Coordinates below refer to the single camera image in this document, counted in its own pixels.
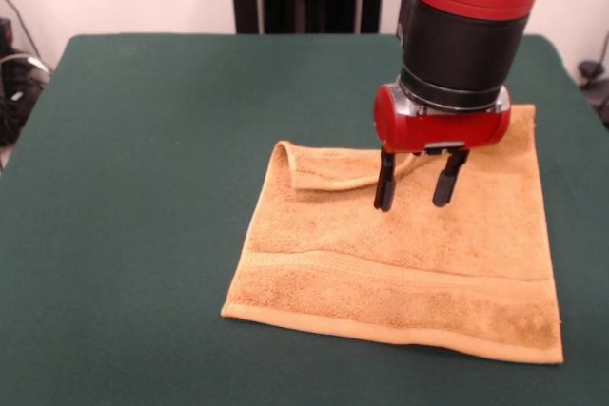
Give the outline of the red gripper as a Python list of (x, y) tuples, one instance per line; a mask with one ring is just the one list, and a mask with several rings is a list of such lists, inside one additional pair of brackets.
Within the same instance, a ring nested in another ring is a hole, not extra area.
[[(445, 112), (409, 98), (397, 83), (384, 84), (376, 92), (373, 121), (382, 145), (381, 167), (374, 207), (391, 209), (396, 188), (393, 153), (420, 153), (428, 149), (472, 149), (498, 143), (510, 123), (511, 99), (503, 87), (494, 105), (478, 112)], [(432, 203), (447, 206), (469, 150), (452, 151), (441, 171)]]

